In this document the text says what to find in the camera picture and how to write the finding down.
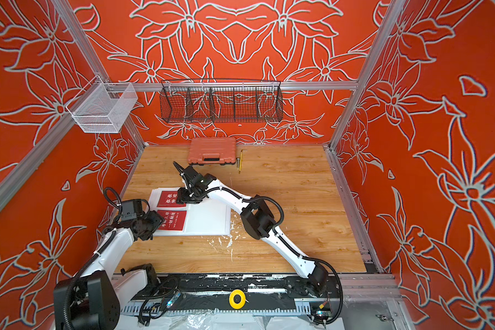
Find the red card row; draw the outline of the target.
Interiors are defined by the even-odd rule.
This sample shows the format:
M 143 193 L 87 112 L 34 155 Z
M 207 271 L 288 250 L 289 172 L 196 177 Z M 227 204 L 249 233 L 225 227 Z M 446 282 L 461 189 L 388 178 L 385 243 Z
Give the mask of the red card row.
M 156 206 L 158 208 L 185 208 L 186 204 L 178 202 L 177 190 L 160 190 Z
M 158 230 L 167 232 L 182 232 L 184 230 L 186 210 L 158 210 L 157 213 L 164 219 Z

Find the white photo album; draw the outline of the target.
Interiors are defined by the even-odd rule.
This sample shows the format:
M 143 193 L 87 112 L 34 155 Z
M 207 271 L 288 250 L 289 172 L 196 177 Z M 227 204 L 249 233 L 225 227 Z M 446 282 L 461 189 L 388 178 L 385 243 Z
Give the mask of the white photo album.
M 231 229 L 231 209 L 225 204 L 206 199 L 198 204 L 187 204 L 185 208 L 158 208 L 156 203 L 160 190 L 177 190 L 177 188 L 156 188 L 148 198 L 148 204 L 156 212 L 158 210 L 186 210 L 187 218 L 182 232 L 157 230 L 156 237 L 195 237 L 195 236 L 227 236 Z

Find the red card top row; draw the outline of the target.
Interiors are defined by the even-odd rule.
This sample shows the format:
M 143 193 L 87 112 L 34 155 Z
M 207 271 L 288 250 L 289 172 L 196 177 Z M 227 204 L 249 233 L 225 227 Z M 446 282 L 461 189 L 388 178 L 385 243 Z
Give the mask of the red card top row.
M 156 206 L 158 208 L 185 208 L 186 204 L 178 202 L 177 190 L 160 190 Z

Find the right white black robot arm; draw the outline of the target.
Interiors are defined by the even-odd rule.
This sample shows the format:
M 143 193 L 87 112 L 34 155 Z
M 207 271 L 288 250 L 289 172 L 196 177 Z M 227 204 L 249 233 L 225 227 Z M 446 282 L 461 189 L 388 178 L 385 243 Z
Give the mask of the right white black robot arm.
M 313 295 L 324 294 L 332 280 L 338 297 L 343 297 L 342 284 L 335 269 L 327 261 L 309 257 L 280 229 L 285 213 L 278 202 L 267 196 L 241 194 L 224 185 L 214 175 L 202 175 L 192 166 L 184 168 L 177 162 L 173 162 L 173 166 L 184 183 L 184 187 L 177 191 L 178 204 L 199 204 L 207 199 L 225 204 L 240 215 L 243 227 L 251 238 L 275 249 L 296 274 L 306 280 L 307 290 Z

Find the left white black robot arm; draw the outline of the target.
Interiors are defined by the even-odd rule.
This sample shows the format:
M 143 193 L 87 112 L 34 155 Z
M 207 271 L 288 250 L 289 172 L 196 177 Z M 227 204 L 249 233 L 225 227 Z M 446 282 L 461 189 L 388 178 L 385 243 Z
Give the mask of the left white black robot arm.
M 160 280 L 151 264 L 139 265 L 112 277 L 126 251 L 138 240 L 153 239 L 164 218 L 145 199 L 122 200 L 111 187 L 104 198 L 117 212 L 103 232 L 90 259 L 53 291 L 56 329 L 115 329 L 122 308 L 135 296 L 153 296 Z

